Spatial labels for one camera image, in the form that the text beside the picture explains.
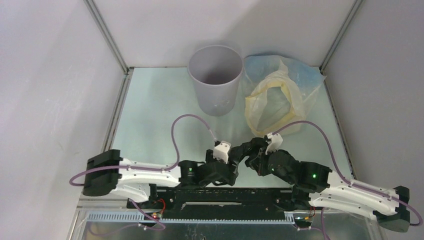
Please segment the black plastic trash bag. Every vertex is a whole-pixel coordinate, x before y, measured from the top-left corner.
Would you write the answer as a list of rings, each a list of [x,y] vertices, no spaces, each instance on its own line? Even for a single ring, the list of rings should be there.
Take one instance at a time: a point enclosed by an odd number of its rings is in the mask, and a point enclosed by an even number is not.
[[[247,160],[245,160],[245,165],[250,167],[251,161],[253,158],[258,156],[260,149],[264,147],[266,148],[267,146],[268,143],[264,138],[254,137],[248,142],[244,142],[239,146],[232,147],[228,154],[228,162],[233,165],[239,165],[242,160],[247,157]]]

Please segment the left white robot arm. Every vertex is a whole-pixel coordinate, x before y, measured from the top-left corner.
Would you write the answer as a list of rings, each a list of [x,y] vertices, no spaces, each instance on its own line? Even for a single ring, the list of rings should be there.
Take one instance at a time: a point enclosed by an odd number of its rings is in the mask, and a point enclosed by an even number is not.
[[[206,162],[183,160],[174,168],[169,164],[137,163],[120,156],[111,149],[87,161],[88,174],[84,177],[84,196],[101,197],[114,194],[153,208],[158,194],[150,185],[195,190],[213,184],[233,186],[239,175],[238,161],[224,162],[213,158],[212,150],[206,152]]]

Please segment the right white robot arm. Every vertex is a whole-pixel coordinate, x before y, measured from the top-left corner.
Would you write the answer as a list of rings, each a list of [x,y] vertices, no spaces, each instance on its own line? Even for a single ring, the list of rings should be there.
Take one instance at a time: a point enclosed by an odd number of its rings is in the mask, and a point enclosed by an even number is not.
[[[395,197],[409,197],[409,189],[398,186],[371,191],[346,183],[332,169],[316,162],[298,161],[286,150],[251,154],[245,165],[259,176],[274,175],[292,185],[288,200],[280,200],[284,210],[331,208],[360,215],[390,231],[406,233],[410,227],[410,212],[395,201]]]

